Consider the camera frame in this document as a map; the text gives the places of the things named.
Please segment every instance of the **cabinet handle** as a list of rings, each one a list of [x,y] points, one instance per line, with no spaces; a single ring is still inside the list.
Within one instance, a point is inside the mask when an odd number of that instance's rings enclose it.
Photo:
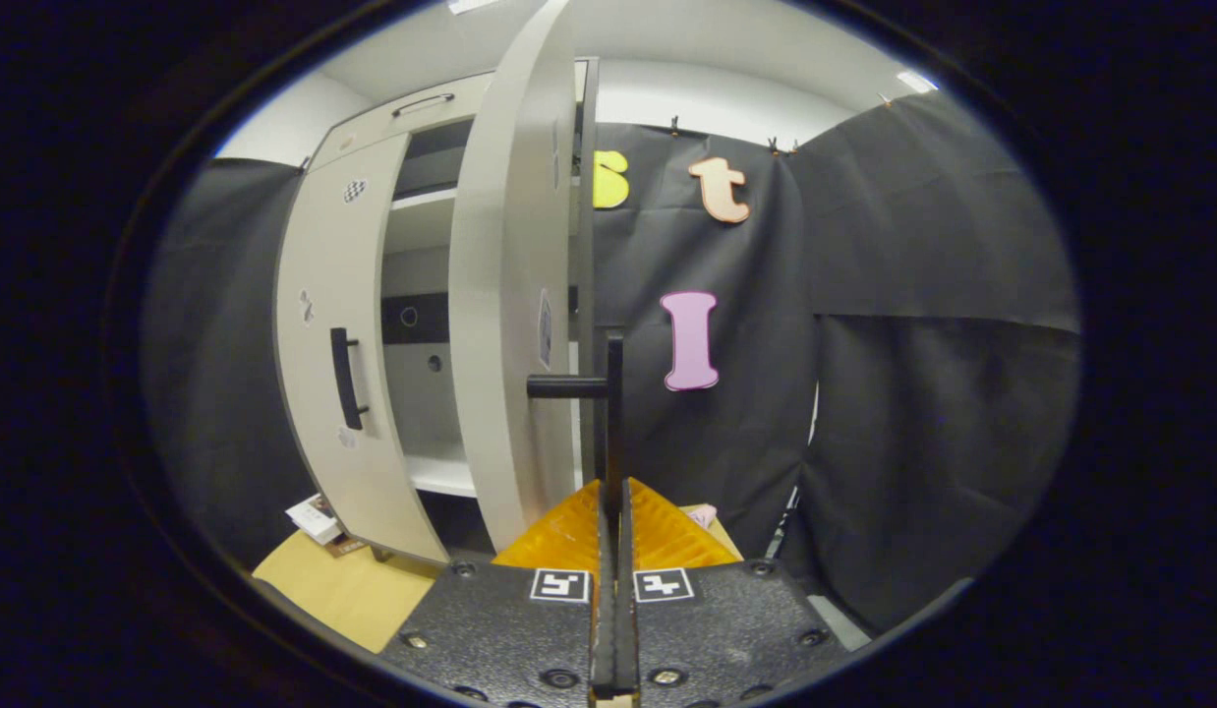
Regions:
[[[368,406],[358,406],[355,384],[350,377],[350,354],[348,348],[360,344],[358,339],[347,339],[347,327],[330,328],[330,348],[333,349],[333,376],[338,380],[338,400],[342,403],[342,417],[350,429],[365,429],[360,414],[369,412]]]
[[[426,100],[452,100],[452,99],[455,99],[455,94],[430,95],[430,97],[427,99],[413,100],[411,103],[408,103],[406,106],[400,106],[398,108],[394,108],[391,116],[397,118],[403,111],[406,111],[406,108],[411,108],[413,106],[420,106],[420,103],[425,103]]]

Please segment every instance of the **cabinet door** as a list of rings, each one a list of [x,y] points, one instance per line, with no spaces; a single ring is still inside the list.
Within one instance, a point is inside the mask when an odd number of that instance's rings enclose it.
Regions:
[[[347,532],[447,561],[406,478],[382,355],[382,246],[406,144],[408,135],[387,139],[304,178],[276,274],[276,352],[295,436]],[[338,345],[337,361],[335,328],[354,342]],[[368,408],[360,429],[343,393]]]
[[[574,62],[566,0],[509,46],[460,167],[448,269],[456,410],[497,550],[574,491],[568,400],[526,377],[568,372]]]

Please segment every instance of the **pink letter i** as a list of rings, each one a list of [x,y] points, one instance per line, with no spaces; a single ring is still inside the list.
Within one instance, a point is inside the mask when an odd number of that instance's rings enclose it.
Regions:
[[[712,292],[671,292],[662,297],[674,331],[674,367],[666,376],[667,389],[691,390],[718,382],[718,369],[708,365],[708,310],[717,304]]]

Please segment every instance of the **cabinet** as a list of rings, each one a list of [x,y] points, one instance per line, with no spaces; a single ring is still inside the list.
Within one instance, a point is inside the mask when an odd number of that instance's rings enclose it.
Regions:
[[[494,72],[349,118],[309,162],[277,265],[277,360],[308,470],[363,541],[447,561],[424,493],[475,506],[501,550],[581,483],[568,403],[532,403],[526,377],[570,371],[589,73],[550,0]]]

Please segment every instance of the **black curtain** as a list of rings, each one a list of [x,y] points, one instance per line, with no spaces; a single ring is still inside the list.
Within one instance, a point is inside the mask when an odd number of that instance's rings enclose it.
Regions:
[[[315,493],[290,431],[273,339],[295,167],[214,161],[168,220],[141,311],[151,432],[187,516],[253,569]]]
[[[595,212],[596,327],[627,331],[628,472],[707,501],[746,556],[793,485],[783,558],[871,631],[1003,550],[1066,443],[1081,326],[1031,179],[942,92],[893,100],[796,153],[600,125],[630,165]],[[740,224],[686,167],[744,172]],[[720,381],[675,393],[657,300],[706,290]],[[807,443],[815,382],[814,440]]]

